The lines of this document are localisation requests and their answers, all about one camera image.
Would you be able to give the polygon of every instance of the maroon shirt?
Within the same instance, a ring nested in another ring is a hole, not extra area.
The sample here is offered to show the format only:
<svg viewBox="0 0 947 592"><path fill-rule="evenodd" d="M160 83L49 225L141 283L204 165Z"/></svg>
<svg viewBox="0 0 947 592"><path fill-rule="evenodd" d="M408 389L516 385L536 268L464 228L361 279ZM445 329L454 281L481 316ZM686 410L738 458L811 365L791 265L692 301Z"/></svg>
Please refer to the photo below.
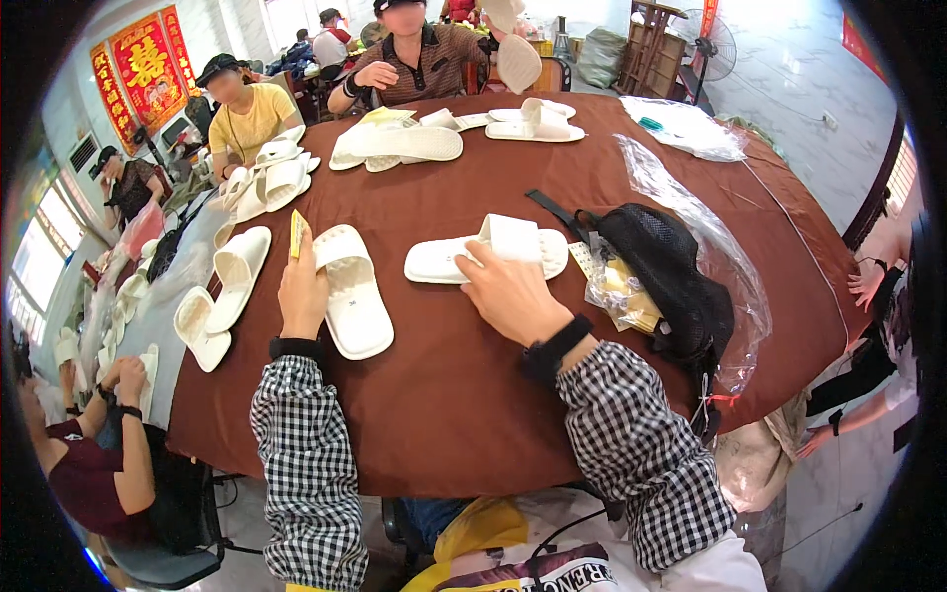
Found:
<svg viewBox="0 0 947 592"><path fill-rule="evenodd" d="M50 425L46 435L69 447L49 472L49 485L66 513L83 528L107 538L152 538L148 511L129 516L118 502L115 473L123 470L120 450L102 450L94 440L84 438L76 420Z"/></svg>

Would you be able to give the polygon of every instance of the white t-shirt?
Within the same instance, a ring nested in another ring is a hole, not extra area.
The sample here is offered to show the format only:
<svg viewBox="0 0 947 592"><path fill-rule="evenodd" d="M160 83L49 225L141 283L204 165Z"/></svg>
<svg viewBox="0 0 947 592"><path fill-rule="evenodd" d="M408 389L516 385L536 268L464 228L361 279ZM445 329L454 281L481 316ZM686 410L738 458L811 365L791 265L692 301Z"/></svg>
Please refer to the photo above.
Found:
<svg viewBox="0 0 947 592"><path fill-rule="evenodd" d="M326 67L344 62L348 49L331 30L324 28L313 37L313 56L320 66Z"/></svg>

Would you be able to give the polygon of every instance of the standing fan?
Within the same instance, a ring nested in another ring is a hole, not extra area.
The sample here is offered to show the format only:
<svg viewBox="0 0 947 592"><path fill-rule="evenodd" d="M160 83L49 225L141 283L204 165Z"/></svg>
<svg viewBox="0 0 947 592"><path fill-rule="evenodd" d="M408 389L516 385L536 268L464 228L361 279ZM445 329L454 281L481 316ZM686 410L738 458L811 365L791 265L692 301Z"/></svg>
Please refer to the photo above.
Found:
<svg viewBox="0 0 947 592"><path fill-rule="evenodd" d="M715 82L726 78L737 65L737 45L733 41L733 33L717 17L710 27L710 34L701 37L701 23L704 21L704 11L701 9L684 10L687 18L672 16L668 28L674 31L688 44L687 54L691 57L692 70L700 67L701 73L697 80L697 91L694 93L693 103L700 102L701 89L704 82Z"/></svg>

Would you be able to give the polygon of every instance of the checkered sleeve cover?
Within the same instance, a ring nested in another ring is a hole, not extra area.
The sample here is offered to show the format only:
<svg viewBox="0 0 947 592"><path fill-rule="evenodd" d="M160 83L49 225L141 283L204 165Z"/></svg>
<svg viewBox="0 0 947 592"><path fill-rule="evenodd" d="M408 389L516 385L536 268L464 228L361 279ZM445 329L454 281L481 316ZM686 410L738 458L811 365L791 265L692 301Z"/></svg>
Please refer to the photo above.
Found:
<svg viewBox="0 0 947 592"><path fill-rule="evenodd" d="M670 410L661 379L641 357L603 341L557 389L582 474L608 499L625 500L642 567L667 569L733 526L713 456Z"/></svg>
<svg viewBox="0 0 947 592"><path fill-rule="evenodd" d="M335 386L315 361L285 355L263 370L250 406L269 489L263 550L287 583L356 591L368 565L355 458Z"/></svg>

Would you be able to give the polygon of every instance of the red banner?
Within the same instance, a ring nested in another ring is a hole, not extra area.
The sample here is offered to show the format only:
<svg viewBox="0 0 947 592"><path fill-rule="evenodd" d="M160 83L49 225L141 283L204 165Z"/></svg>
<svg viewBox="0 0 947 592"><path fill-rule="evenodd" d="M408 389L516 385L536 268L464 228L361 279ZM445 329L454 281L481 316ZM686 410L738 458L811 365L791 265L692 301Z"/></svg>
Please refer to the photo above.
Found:
<svg viewBox="0 0 947 592"><path fill-rule="evenodd" d="M118 139L121 140L122 148L128 155L132 155L137 152L132 137L138 129L138 122L132 116L125 95L121 92L121 81L116 78L112 63L109 62L105 43L102 42L93 47L90 55L98 93L102 97L102 102L105 103L105 112L112 121L112 127L115 128Z"/></svg>
<svg viewBox="0 0 947 592"><path fill-rule="evenodd" d="M156 134L188 102L158 13L110 37L109 46L138 118L149 135Z"/></svg>
<svg viewBox="0 0 947 592"><path fill-rule="evenodd" d="M184 80L188 94L200 97L201 89L194 83L194 68L191 66L188 49L184 47L184 38L181 36L181 28L178 25L177 9L174 6L162 9L161 20L165 24L165 31L168 33L168 45L171 48L175 64L182 80Z"/></svg>
<svg viewBox="0 0 947 592"><path fill-rule="evenodd" d="M850 51L852 55L861 60L864 65L871 68L879 78L884 80L884 72L882 72L878 61L875 60L875 57L871 54L871 48L865 43L865 39L862 38L861 33L855 28L854 21L848 16L842 19L842 47Z"/></svg>

